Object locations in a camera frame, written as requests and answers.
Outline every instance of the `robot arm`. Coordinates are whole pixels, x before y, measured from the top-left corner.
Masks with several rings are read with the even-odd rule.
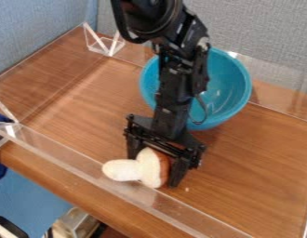
[[[174,158],[170,185],[176,187],[200,165],[206,145],[187,130],[190,107],[208,89],[208,29],[183,0],[112,0],[122,36],[132,43],[152,41],[159,55],[160,88],[154,118],[130,115],[128,156],[150,146]]]

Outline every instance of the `wooden surface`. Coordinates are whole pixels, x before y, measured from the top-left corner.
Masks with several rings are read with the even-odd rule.
[[[26,125],[106,162],[126,158],[124,115],[152,115],[152,110],[138,89],[142,69],[88,52],[82,41],[82,31],[76,30],[24,65],[23,80],[32,81],[35,90],[28,84],[19,83],[15,89],[12,83],[3,82],[0,95],[19,114],[28,114],[32,105],[39,109]],[[75,74],[72,81],[68,72]],[[8,78],[24,82],[18,73]],[[43,81],[46,76],[51,86]],[[63,90],[52,94],[58,80],[64,82]],[[24,90],[39,91],[30,96]],[[208,145],[203,166],[190,172],[178,189],[162,191],[255,237],[302,237],[307,220],[307,122],[248,104],[224,125],[194,135]],[[127,236],[188,236],[15,144],[3,148],[0,161]]]

